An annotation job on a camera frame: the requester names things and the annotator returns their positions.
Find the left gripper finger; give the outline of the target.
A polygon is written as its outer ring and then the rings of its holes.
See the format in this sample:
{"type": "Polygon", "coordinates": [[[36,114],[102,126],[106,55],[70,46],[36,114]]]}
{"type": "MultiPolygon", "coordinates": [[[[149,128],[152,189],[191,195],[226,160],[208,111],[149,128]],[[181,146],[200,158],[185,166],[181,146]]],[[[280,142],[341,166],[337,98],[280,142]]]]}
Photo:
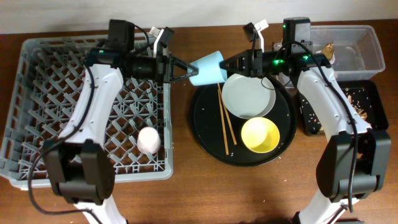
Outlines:
{"type": "Polygon", "coordinates": [[[196,75],[198,75],[198,71],[194,71],[194,70],[192,70],[191,72],[186,73],[185,75],[181,75],[181,76],[178,76],[178,77],[176,77],[174,75],[174,72],[172,72],[170,74],[170,77],[169,77],[169,82],[170,83],[179,82],[181,80],[188,79],[188,78],[196,76],[196,75]]]}
{"type": "Polygon", "coordinates": [[[173,66],[177,66],[178,68],[181,68],[182,70],[185,70],[186,72],[198,72],[198,68],[184,60],[181,60],[174,55],[170,55],[169,57],[170,63],[173,66]]]}

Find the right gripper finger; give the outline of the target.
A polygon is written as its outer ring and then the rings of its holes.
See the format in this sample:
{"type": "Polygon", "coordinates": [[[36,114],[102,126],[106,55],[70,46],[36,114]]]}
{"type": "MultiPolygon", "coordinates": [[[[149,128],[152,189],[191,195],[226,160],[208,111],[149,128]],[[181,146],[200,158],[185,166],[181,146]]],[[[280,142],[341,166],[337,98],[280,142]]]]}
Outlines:
{"type": "Polygon", "coordinates": [[[245,77],[249,76],[249,72],[244,65],[220,64],[220,68],[226,70],[228,77],[234,74],[242,75],[245,77]]]}
{"type": "Polygon", "coordinates": [[[220,62],[220,65],[247,65],[249,50],[244,50],[220,62]]]}

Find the light blue cup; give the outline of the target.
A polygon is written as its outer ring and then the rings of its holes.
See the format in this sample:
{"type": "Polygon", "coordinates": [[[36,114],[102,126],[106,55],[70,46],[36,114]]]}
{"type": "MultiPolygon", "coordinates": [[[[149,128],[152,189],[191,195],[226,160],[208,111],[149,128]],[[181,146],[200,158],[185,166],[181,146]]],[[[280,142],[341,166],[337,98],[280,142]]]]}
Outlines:
{"type": "Polygon", "coordinates": [[[220,68],[223,56],[220,51],[202,57],[191,65],[198,68],[198,75],[189,78],[193,86],[224,83],[227,80],[227,71],[220,68]]]}

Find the white round plate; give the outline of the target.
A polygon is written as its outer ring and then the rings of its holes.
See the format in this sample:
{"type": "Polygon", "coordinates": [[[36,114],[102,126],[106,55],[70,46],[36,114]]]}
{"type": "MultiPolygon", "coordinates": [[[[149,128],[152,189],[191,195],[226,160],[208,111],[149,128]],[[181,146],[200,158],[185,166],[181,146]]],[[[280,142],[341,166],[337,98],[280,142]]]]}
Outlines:
{"type": "Polygon", "coordinates": [[[238,74],[227,79],[221,94],[226,109],[242,119],[265,116],[276,101],[276,90],[268,78],[249,78],[238,74]]]}

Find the wooden chopstick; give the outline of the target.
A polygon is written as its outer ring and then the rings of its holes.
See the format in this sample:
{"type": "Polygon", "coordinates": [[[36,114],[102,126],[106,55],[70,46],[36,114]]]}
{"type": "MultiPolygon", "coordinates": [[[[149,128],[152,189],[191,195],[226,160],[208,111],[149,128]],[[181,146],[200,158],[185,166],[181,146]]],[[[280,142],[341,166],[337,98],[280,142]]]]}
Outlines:
{"type": "Polygon", "coordinates": [[[218,102],[219,102],[219,107],[220,107],[220,116],[221,116],[221,125],[222,125],[222,131],[223,131],[223,141],[224,141],[225,153],[228,156],[229,155],[229,148],[228,148],[228,139],[227,139],[227,136],[226,136],[226,127],[225,127],[225,122],[224,122],[223,105],[222,105],[222,102],[221,102],[220,91],[217,90],[217,93],[218,93],[218,102]]]}
{"type": "Polygon", "coordinates": [[[232,124],[231,124],[231,119],[229,117],[228,110],[226,109],[226,106],[225,106],[225,104],[223,102],[223,99],[222,99],[222,92],[221,92],[221,87],[220,87],[219,83],[217,84],[217,87],[218,87],[218,90],[220,91],[220,94],[221,94],[221,102],[222,102],[222,105],[223,105],[223,113],[224,113],[224,116],[226,117],[226,120],[227,120],[227,123],[228,123],[228,126],[229,126],[231,137],[233,139],[233,144],[237,145],[236,137],[234,135],[233,127],[232,127],[232,124]]]}

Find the brown snack wrapper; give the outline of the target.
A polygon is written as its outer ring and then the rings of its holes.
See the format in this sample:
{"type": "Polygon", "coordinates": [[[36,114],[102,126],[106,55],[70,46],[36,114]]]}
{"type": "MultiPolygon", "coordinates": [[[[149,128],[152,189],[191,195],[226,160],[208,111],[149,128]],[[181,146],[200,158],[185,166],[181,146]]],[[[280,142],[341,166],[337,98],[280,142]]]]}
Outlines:
{"type": "Polygon", "coordinates": [[[333,43],[326,44],[322,49],[321,53],[325,55],[325,57],[329,60],[331,64],[335,62],[335,48],[333,43]]]}

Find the yellow bowl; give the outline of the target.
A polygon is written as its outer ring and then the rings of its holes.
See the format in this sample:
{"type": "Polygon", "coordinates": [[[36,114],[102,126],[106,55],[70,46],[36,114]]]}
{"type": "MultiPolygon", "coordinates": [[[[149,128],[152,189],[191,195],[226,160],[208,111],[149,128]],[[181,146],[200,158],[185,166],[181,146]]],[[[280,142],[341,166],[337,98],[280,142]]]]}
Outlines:
{"type": "Polygon", "coordinates": [[[243,124],[241,139],[250,151],[265,154],[278,146],[280,132],[273,121],[263,117],[255,117],[243,124]]]}

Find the pink cup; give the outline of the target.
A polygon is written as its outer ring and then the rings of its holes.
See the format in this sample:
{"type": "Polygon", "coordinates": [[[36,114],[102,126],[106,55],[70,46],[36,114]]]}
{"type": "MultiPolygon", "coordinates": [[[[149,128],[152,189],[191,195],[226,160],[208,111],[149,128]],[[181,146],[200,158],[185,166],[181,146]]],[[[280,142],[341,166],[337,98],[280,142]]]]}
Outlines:
{"type": "Polygon", "coordinates": [[[139,131],[137,147],[143,154],[154,154],[160,146],[160,136],[155,128],[144,127],[139,131]]]}

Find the food scraps peanuts and rice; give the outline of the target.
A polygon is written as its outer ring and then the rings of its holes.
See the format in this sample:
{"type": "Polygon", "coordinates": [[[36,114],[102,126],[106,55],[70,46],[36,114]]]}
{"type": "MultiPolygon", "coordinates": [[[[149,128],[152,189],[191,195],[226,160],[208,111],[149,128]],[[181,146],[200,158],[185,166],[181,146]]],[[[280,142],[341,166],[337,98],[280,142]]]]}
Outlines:
{"type": "MultiPolygon", "coordinates": [[[[363,87],[359,88],[344,88],[343,93],[347,97],[351,106],[357,111],[360,117],[367,121],[369,117],[369,97],[368,93],[363,87]]],[[[324,134],[323,126],[318,120],[310,103],[302,96],[302,116],[305,121],[305,127],[310,134],[324,134]]]]}

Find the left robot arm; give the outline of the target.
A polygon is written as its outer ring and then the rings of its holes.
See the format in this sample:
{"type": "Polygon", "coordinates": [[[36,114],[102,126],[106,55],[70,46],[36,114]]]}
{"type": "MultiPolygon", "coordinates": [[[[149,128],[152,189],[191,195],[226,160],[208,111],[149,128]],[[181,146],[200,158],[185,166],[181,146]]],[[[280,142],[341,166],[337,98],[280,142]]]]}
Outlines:
{"type": "Polygon", "coordinates": [[[198,75],[199,69],[173,55],[153,50],[166,48],[174,35],[166,27],[154,34],[155,42],[135,49],[134,33],[138,26],[125,20],[111,19],[107,39],[93,47],[85,65],[83,89],[64,130],[58,139],[44,142],[39,161],[43,161],[55,195],[74,204],[75,213],[83,213],[90,223],[127,223],[113,199],[115,171],[104,151],[104,135],[114,99],[125,78],[173,83],[174,68],[187,71],[184,78],[198,75]]]}

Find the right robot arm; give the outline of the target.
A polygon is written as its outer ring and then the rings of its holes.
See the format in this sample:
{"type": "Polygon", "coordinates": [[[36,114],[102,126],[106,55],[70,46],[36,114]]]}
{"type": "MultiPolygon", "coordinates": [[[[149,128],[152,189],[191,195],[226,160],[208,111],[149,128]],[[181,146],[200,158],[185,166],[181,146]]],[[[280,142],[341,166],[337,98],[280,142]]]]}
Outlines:
{"type": "Polygon", "coordinates": [[[278,51],[245,50],[220,62],[229,73],[250,78],[283,73],[307,99],[323,126],[328,144],[317,165],[318,190],[293,217],[294,223],[335,223],[342,214],[384,185],[391,139],[373,130],[352,107],[327,57],[312,51],[308,17],[283,21],[278,51]]]}

